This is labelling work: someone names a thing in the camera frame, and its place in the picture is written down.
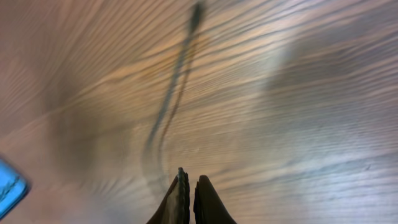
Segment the blue phone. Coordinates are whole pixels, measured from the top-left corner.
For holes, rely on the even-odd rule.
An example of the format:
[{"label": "blue phone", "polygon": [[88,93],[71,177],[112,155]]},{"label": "blue phone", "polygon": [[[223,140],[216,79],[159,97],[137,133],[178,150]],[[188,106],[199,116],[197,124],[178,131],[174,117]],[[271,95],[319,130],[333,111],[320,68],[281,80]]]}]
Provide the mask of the blue phone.
[{"label": "blue phone", "polygon": [[29,192],[29,184],[5,160],[0,159],[0,220]]}]

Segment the wood grain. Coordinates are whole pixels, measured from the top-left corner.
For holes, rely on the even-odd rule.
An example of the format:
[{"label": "wood grain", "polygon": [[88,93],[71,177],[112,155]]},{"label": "wood grain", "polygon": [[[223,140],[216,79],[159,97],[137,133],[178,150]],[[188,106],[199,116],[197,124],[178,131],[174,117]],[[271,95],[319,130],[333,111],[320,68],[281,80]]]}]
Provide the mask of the wood grain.
[{"label": "wood grain", "polygon": [[33,182],[3,222],[145,223],[182,166],[238,223],[397,223],[395,0],[208,0],[144,175],[193,4],[0,1],[0,151]]}]

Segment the glossy wood surface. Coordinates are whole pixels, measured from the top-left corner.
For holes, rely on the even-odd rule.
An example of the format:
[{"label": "glossy wood surface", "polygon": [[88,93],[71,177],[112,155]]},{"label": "glossy wood surface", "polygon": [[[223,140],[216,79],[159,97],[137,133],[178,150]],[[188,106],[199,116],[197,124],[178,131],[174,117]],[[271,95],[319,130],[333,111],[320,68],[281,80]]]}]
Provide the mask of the glossy wood surface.
[{"label": "glossy wood surface", "polygon": [[193,3],[0,0],[2,223],[145,223],[178,167],[238,223],[397,223],[398,1],[208,0],[145,160]]}]

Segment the wooden surface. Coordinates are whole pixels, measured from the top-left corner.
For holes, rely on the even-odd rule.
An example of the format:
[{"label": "wooden surface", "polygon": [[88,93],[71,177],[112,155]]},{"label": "wooden surface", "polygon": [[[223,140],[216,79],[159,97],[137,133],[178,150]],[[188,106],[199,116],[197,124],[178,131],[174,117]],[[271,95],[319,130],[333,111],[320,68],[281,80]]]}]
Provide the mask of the wooden surface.
[{"label": "wooden surface", "polygon": [[192,4],[0,1],[0,151],[33,183],[2,223],[145,223],[180,166],[238,223],[397,223],[398,2],[208,1],[143,162]]}]

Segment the blue object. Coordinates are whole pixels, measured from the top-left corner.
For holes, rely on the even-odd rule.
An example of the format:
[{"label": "blue object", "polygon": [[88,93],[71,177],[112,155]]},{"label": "blue object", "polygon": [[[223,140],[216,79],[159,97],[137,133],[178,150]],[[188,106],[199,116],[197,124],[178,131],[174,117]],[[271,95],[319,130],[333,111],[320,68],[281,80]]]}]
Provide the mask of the blue object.
[{"label": "blue object", "polygon": [[29,185],[15,169],[0,159],[0,220],[28,193]]}]

